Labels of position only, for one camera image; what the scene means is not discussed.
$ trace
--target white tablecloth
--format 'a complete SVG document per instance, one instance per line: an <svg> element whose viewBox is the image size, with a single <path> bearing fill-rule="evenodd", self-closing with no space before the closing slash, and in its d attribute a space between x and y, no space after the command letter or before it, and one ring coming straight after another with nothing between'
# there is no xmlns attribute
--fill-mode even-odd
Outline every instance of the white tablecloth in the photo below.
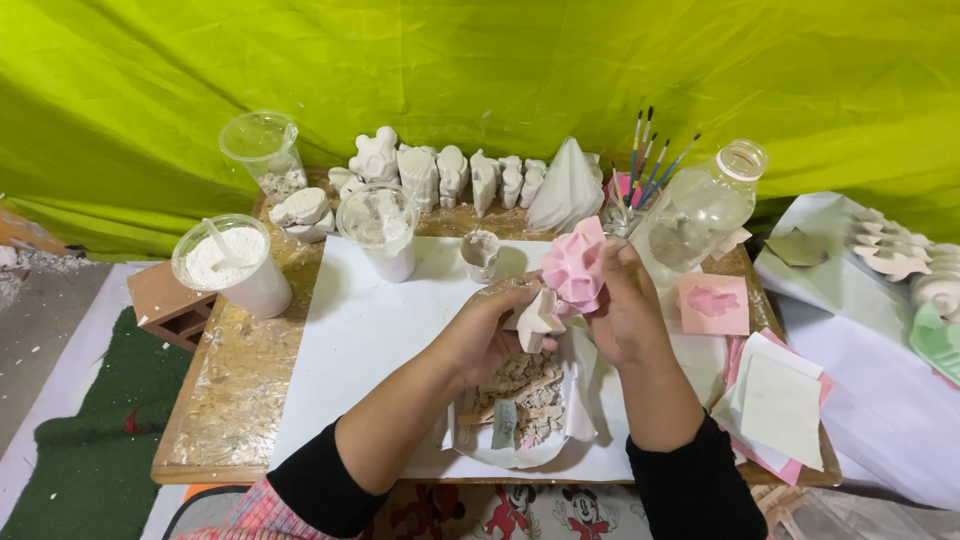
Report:
<svg viewBox="0 0 960 540"><path fill-rule="evenodd" d="M821 414L844 477L960 510L960 391L906 345L908 286L888 283L847 249L861 209L836 193L799 197L773 235L800 227L828 246L830 260L790 268L765 248L755 268L778 293L789 345L836 381Z"/></svg>

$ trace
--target plastic spoon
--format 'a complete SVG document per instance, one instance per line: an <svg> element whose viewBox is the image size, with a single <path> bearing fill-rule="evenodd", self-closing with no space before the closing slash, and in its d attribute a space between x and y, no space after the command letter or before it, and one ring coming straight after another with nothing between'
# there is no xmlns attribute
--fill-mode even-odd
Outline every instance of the plastic spoon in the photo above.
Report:
<svg viewBox="0 0 960 540"><path fill-rule="evenodd" d="M220 231L217 231L217 227L213 225L213 222L204 218L204 225L206 226L206 231L210 233L210 236L213 236L213 241L217 243L217 247L224 253L224 263L226 266L230 268L242 267L244 260L233 253L233 250L227 245L227 241L224 240L224 236L220 234Z"/></svg>

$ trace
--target white plaster powder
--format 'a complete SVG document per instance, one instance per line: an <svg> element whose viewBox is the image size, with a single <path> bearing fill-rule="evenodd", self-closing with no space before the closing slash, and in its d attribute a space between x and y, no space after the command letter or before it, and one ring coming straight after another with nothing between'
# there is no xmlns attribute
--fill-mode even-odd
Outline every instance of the white plaster powder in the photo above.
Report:
<svg viewBox="0 0 960 540"><path fill-rule="evenodd" d="M208 236L186 255L186 271L200 286L220 289L242 281L252 272L252 265L263 253L263 235L256 229L234 227L221 235L233 253L244 260L244 265L240 268L226 266L226 257L213 237Z"/></svg>

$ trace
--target clear plastic cup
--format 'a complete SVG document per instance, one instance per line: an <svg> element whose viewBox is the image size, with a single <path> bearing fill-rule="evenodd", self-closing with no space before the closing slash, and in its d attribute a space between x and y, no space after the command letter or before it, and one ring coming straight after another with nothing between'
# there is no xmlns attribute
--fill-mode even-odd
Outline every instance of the clear plastic cup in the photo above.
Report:
<svg viewBox="0 0 960 540"><path fill-rule="evenodd" d="M206 227L201 223L177 242L170 260L174 276L184 286L194 290L219 292L254 317L269 319L282 313L290 305L293 291L280 272L280 267L270 256L270 234L267 233L267 228L259 220L239 213L220 215L210 221L221 233L236 227L248 227L260 233L263 237L263 249L257 254L256 261L243 268L242 272L237 272L233 279L227 282L198 282L196 277L190 274L187 255L209 238Z"/></svg>
<svg viewBox="0 0 960 540"><path fill-rule="evenodd" d="M399 283L417 268L414 231L420 210L413 190L395 184L368 184L337 209L337 231L360 247L384 282Z"/></svg>
<svg viewBox="0 0 960 540"><path fill-rule="evenodd" d="M297 124L275 110L247 112L220 130L220 151L240 161L274 203L306 187L297 152Z"/></svg>

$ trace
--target cartoon print fabric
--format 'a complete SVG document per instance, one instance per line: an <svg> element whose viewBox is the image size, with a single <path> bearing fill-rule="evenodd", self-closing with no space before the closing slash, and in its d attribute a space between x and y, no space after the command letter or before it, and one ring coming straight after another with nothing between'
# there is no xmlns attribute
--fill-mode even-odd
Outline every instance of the cartoon print fabric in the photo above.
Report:
<svg viewBox="0 0 960 540"><path fill-rule="evenodd" d="M364 531L370 540L652 540L619 485L401 484Z"/></svg>

